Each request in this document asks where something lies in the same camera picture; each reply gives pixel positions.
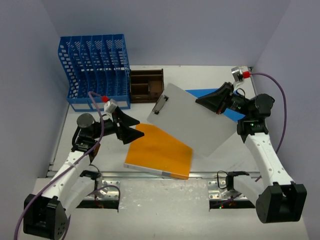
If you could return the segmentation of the blue folder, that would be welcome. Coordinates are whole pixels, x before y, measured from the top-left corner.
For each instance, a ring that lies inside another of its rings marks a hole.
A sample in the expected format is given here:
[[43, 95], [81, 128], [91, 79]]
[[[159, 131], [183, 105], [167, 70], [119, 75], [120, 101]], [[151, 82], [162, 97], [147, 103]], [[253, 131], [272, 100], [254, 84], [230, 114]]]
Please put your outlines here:
[[228, 89], [219, 90], [218, 88], [206, 88], [206, 89], [188, 89], [187, 93], [197, 98], [196, 103], [208, 107], [209, 110], [223, 114], [227, 118], [234, 122], [238, 122], [243, 119], [245, 115], [239, 113], [236, 110], [223, 106], [224, 99], [228, 96]]

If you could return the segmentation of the white clipboard with metal clip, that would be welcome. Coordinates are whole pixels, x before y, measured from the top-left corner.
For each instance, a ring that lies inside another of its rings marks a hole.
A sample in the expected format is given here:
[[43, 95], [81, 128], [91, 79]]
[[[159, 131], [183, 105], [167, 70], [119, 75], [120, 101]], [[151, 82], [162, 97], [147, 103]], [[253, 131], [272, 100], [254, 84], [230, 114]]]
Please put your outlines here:
[[216, 114], [196, 103], [193, 93], [169, 83], [151, 110], [147, 121], [192, 148], [210, 156], [233, 134], [242, 114], [227, 110]]

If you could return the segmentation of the orange binder folder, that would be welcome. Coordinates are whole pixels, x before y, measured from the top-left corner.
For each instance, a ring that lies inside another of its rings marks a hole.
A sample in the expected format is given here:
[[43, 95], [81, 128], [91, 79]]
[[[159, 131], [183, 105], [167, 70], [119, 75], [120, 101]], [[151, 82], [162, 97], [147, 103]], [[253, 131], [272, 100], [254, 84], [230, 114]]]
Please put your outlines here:
[[189, 178], [192, 148], [154, 125], [141, 123], [136, 129], [144, 136], [130, 144], [125, 168], [179, 180]]

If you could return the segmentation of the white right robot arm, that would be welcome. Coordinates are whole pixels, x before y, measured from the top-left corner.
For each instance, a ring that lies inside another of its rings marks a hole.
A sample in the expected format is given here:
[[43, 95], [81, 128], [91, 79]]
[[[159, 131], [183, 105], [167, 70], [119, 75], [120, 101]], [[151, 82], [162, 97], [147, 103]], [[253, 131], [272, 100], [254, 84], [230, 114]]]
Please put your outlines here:
[[236, 132], [251, 152], [263, 185], [246, 171], [230, 171], [226, 173], [224, 193], [230, 197], [243, 194], [255, 206], [258, 219], [264, 224], [298, 222], [307, 190], [287, 173], [271, 143], [265, 119], [271, 115], [274, 98], [261, 93], [248, 99], [235, 93], [230, 82], [225, 82], [195, 101], [216, 114], [230, 109], [244, 116], [238, 120]]

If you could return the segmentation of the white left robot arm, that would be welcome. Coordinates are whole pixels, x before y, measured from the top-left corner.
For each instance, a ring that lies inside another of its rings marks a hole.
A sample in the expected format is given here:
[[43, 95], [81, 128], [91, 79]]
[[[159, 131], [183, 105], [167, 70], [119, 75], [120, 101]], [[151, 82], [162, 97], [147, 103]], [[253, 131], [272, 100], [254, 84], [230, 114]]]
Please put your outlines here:
[[125, 114], [119, 107], [107, 111], [108, 119], [96, 121], [90, 113], [81, 114], [71, 141], [67, 159], [47, 186], [24, 201], [23, 232], [49, 240], [61, 240], [66, 233], [72, 212], [89, 195], [103, 193], [99, 172], [90, 171], [104, 136], [116, 135], [129, 144], [145, 134], [134, 127], [140, 121]]

